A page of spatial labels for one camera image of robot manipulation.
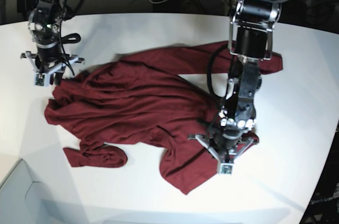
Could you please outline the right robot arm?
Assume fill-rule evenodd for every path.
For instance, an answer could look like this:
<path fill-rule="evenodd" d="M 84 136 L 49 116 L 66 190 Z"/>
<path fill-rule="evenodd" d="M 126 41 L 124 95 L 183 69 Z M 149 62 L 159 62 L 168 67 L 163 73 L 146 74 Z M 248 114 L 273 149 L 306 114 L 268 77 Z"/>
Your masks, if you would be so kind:
<path fill-rule="evenodd" d="M 28 17 L 28 29 L 35 43 L 37 52 L 26 51 L 21 54 L 27 59 L 34 72 L 35 86 L 59 85 L 65 69 L 74 72 L 72 65 L 84 63 L 78 55 L 68 54 L 65 44 L 81 41 L 78 33 L 62 36 L 62 24 L 75 16 L 67 6 L 67 0 L 38 0 L 36 7 Z"/>

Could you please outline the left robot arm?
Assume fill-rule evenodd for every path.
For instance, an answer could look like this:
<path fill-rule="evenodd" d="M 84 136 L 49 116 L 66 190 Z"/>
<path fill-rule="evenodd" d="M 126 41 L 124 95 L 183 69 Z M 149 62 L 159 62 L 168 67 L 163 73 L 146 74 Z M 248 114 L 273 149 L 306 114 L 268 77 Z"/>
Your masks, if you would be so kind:
<path fill-rule="evenodd" d="M 249 135 L 256 124 L 255 93 L 262 77 L 260 62 L 272 57 L 273 31 L 282 4 L 288 0 L 231 0 L 229 40 L 217 49 L 207 65 L 212 73 L 216 57 L 224 50 L 231 54 L 226 93 L 217 97 L 220 109 L 198 141 L 217 161 L 217 173 L 230 174 L 234 161 L 257 141 Z"/>

